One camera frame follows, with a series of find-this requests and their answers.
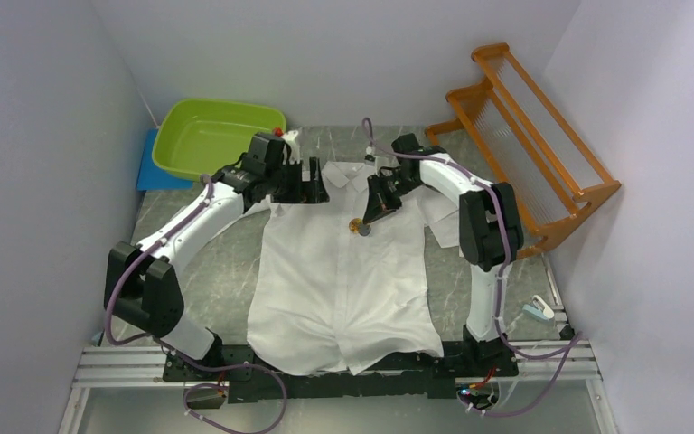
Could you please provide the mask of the white button-up shirt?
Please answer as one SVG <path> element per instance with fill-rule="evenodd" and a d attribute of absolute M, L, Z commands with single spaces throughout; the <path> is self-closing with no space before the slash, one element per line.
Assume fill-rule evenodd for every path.
<path fill-rule="evenodd" d="M 324 166 L 327 203 L 263 202 L 261 241 L 247 341 L 265 362 L 291 375 L 367 370 L 393 353 L 439 357 L 443 345 L 427 303 L 425 233 L 443 248 L 458 243 L 458 211 L 426 187 L 361 236 L 370 165 Z"/>

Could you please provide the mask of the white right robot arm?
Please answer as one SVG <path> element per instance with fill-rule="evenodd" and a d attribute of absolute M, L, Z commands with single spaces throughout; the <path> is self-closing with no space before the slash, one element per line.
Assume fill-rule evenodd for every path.
<path fill-rule="evenodd" d="M 458 247 L 471 266 L 471 307 L 465 326 L 475 340 L 461 351 L 461 363 L 473 375 L 493 367 L 496 354 L 491 341 L 506 339 L 502 319 L 506 278 L 524 242 L 513 187 L 474 175 L 439 146 L 423 147 L 413 134 L 381 146 L 374 137 L 370 154 L 396 158 L 394 166 L 377 168 L 368 177 L 366 210 L 350 226 L 361 236 L 380 219 L 398 211 L 402 196 L 427 187 L 442 194 L 458 210 Z"/>

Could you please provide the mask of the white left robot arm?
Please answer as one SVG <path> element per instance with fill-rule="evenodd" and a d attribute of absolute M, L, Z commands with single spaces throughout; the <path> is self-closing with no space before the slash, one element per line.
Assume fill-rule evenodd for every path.
<path fill-rule="evenodd" d="M 260 132 L 237 161 L 213 175 L 201 175 L 202 191 L 162 228 L 131 244 L 117 243 L 108 254 L 104 334 L 112 345 L 113 318 L 139 329 L 187 358 L 202 380 L 225 364 L 223 341 L 186 311 L 181 275 L 200 250 L 257 203 L 319 204 L 329 200 L 316 157 L 303 161 L 300 130 Z"/>

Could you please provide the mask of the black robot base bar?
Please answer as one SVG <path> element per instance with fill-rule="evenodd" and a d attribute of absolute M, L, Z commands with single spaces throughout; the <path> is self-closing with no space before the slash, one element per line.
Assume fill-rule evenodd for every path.
<path fill-rule="evenodd" d="M 445 341 L 444 356 L 394 353 L 358 375 L 348 371 L 295 376 L 279 372 L 289 399 L 383 397 L 424 395 L 452 399 L 470 383 L 494 378 L 513 378 L 519 373 L 517 358 L 499 347 L 488 357 L 468 341 Z M 191 367 L 176 355 L 167 355 L 162 379 L 166 383 L 227 383 L 230 403 L 252 403 L 282 397 L 277 382 L 268 374 L 242 368 L 225 374 Z"/>

